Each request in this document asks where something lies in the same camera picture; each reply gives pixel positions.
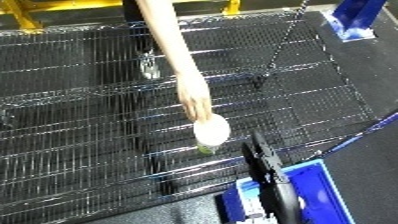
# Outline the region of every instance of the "hand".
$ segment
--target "hand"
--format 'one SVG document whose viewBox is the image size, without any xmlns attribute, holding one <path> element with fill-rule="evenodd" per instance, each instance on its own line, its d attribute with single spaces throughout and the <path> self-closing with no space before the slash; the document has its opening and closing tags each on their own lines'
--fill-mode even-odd
<svg viewBox="0 0 398 224">
<path fill-rule="evenodd" d="M 212 113 L 209 86 L 199 71 L 177 75 L 177 93 L 191 121 L 205 122 Z"/>
</svg>

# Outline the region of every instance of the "person's leg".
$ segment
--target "person's leg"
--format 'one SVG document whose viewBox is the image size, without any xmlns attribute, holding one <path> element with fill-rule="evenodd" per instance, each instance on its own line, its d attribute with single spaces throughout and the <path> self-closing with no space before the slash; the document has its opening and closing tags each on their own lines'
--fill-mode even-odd
<svg viewBox="0 0 398 224">
<path fill-rule="evenodd" d="M 155 41 L 153 40 L 150 31 L 146 27 L 137 25 L 137 22 L 143 22 L 144 18 L 140 12 L 138 4 L 135 0 L 123 0 L 124 16 L 126 22 L 131 26 L 130 35 L 132 36 L 132 42 L 135 45 L 135 50 L 140 58 L 139 67 L 141 73 L 147 78 L 159 78 L 160 72 L 155 63 L 154 51 L 158 51 Z M 148 92 L 144 92 L 141 95 L 136 96 L 135 109 L 145 110 L 148 109 L 148 103 L 151 102 L 150 95 Z M 143 154 L 146 154 L 146 168 L 151 174 L 156 174 L 166 171 L 166 161 L 161 155 L 156 154 L 155 146 L 147 141 L 146 134 L 150 131 L 149 127 L 142 125 L 139 122 L 132 122 L 128 130 L 129 133 L 138 135 L 135 139 L 134 147 L 137 147 Z M 167 177 L 159 178 L 159 191 L 162 195 L 171 195 L 176 189 L 173 182 L 168 180 Z"/>
<path fill-rule="evenodd" d="M 140 25 L 141 22 L 144 22 L 144 18 L 137 2 L 135 0 L 123 0 L 123 11 L 126 22 L 132 26 L 130 35 L 133 37 L 137 54 L 144 54 L 153 50 L 156 46 L 149 29 Z"/>
</svg>

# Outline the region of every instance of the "yellow railing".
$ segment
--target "yellow railing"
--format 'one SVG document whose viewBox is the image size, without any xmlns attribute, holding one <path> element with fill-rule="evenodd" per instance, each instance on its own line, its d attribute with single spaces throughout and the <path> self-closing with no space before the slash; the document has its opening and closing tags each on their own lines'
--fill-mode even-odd
<svg viewBox="0 0 398 224">
<path fill-rule="evenodd" d="M 223 10 L 224 15 L 236 15 L 239 13 L 241 0 L 173 0 L 174 3 L 220 1 L 228 1 L 227 7 Z M 38 32 L 43 28 L 43 25 L 30 16 L 32 12 L 105 8 L 121 5 L 121 0 L 65 0 L 46 2 L 3 0 L 2 2 L 0 1 L 0 15 L 13 14 L 21 29 L 27 32 Z"/>
</svg>

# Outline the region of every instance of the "wire shelf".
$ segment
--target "wire shelf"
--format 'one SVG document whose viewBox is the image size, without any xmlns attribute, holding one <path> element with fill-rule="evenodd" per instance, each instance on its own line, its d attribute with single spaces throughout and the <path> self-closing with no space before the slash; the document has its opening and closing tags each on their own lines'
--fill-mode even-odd
<svg viewBox="0 0 398 224">
<path fill-rule="evenodd" d="M 52 28 L 0 35 L 0 223 L 76 223 L 220 191 L 246 176 L 241 144 L 261 129 L 286 163 L 355 133 L 373 117 L 314 30 L 293 15 L 181 21 L 232 135 L 213 156 L 163 55 L 145 80 L 131 47 L 140 27 Z M 271 74 L 261 88 L 253 78 Z"/>
</svg>

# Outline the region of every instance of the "robotic arm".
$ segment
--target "robotic arm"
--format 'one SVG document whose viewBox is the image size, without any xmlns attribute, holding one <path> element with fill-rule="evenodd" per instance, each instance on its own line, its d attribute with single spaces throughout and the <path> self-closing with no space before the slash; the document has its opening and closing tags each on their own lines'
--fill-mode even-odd
<svg viewBox="0 0 398 224">
<path fill-rule="evenodd" d="M 282 171 L 282 162 L 264 136 L 252 135 L 254 151 L 244 144 L 243 156 L 249 174 L 260 185 L 260 202 L 267 218 L 274 214 L 279 224 L 302 224 L 301 209 L 293 185 Z"/>
</svg>

